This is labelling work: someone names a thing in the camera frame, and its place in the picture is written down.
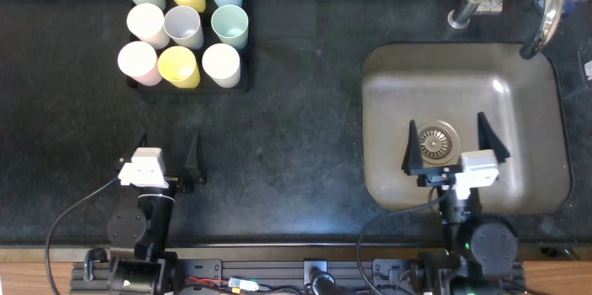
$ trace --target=sink basin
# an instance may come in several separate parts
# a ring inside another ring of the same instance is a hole
[[[366,188],[388,209],[426,203],[428,188],[401,170],[415,120],[425,166],[457,164],[478,150],[477,113],[510,151],[499,179],[479,189],[484,210],[534,214],[567,199],[571,177],[555,74],[519,44],[390,44],[364,62]]]

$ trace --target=faucet handle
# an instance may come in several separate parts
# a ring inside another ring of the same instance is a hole
[[[498,15],[503,9],[503,0],[483,0],[477,7],[474,15]]]

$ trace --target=faucet base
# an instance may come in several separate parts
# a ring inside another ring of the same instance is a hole
[[[470,19],[467,19],[464,23],[458,23],[452,18],[453,15],[454,9],[452,9],[452,11],[448,14],[448,23],[454,29],[465,29],[469,25],[469,22],[471,22]]]

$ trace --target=black countertop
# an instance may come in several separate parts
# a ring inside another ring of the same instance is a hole
[[[253,86],[245,94],[145,95],[126,86],[117,52],[128,0],[0,0],[0,243],[39,245],[63,210],[113,177],[139,135],[169,154],[203,136],[208,184],[179,195],[171,246],[351,243],[385,210],[364,186],[361,67],[387,43],[521,43],[532,0],[453,31],[459,0],[251,0]],[[592,6],[545,50],[556,66],[573,192],[548,215],[510,215],[525,242],[592,240]],[[120,188],[67,217],[55,242],[105,244]],[[382,242],[436,245],[436,215],[377,225]]]

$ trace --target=black tray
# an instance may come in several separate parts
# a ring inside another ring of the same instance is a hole
[[[166,8],[164,13],[166,14],[169,9],[176,7],[177,3],[174,0],[166,0]],[[202,65],[202,57],[204,56],[204,51],[213,44],[221,43],[218,39],[216,33],[212,29],[212,15],[217,10],[218,6],[214,0],[205,0],[205,11],[203,13],[199,13],[200,21],[202,23],[202,30],[203,30],[203,46],[199,50],[192,50],[190,49],[193,54],[195,55],[195,59],[197,60],[197,67],[200,70],[201,80],[200,83],[195,88],[177,88],[172,83],[168,82],[165,79],[162,79],[158,84],[155,86],[144,86],[138,81],[127,77],[126,82],[130,88],[136,89],[140,92],[157,92],[157,93],[194,93],[194,94],[212,94],[212,93],[243,93],[249,90],[251,86],[251,26],[252,23],[249,21],[249,39],[247,41],[247,46],[243,49],[238,50],[240,56],[240,81],[239,83],[232,87],[232,88],[223,88],[218,86],[218,84],[204,71],[204,67]],[[242,0],[242,9],[247,13],[247,16],[251,18],[250,9],[249,9],[249,0]],[[139,39],[134,35],[130,34],[129,37],[130,42],[139,41]],[[167,48],[171,46],[176,46],[177,44],[175,41],[170,40],[167,46],[162,49],[156,50],[156,54],[160,56]]]

